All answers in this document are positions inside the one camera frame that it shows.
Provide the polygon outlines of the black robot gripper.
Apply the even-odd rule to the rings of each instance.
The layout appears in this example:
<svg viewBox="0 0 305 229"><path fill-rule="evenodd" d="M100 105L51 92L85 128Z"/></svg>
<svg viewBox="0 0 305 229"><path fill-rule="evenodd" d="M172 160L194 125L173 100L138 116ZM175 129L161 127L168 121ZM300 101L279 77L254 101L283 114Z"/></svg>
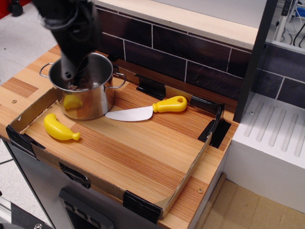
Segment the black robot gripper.
<svg viewBox="0 0 305 229"><path fill-rule="evenodd" d="M42 25L51 31L65 56L61 57L62 79L73 79L72 91L89 89L86 56L99 48L101 33L93 1L34 0L33 3Z"/></svg>

